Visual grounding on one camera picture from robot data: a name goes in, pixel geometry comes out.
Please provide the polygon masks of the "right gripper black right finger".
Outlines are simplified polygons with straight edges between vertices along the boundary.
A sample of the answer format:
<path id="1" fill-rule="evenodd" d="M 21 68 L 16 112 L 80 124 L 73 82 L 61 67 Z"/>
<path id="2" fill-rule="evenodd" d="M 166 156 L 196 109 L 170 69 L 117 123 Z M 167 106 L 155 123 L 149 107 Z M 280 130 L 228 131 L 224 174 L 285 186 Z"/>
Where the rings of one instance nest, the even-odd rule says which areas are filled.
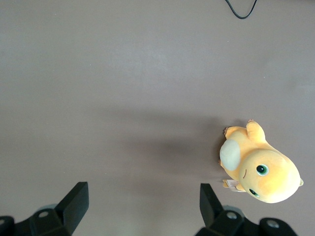
<path id="1" fill-rule="evenodd" d="M 297 233 L 277 218 L 262 218 L 258 224 L 248 220 L 232 206 L 222 206 L 211 185 L 200 185 L 199 208 L 205 224 L 197 236 L 295 236 Z"/>

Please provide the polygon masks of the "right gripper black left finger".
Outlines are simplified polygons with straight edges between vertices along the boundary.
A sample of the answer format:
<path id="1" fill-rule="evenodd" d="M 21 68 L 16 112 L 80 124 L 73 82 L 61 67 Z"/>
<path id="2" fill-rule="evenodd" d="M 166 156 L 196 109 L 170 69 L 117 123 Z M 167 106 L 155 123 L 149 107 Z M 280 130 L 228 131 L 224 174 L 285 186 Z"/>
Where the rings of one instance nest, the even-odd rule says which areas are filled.
<path id="1" fill-rule="evenodd" d="M 11 216 L 0 217 L 2 236 L 71 236 L 88 210 L 88 183 L 78 182 L 54 207 L 42 207 L 16 223 Z"/>

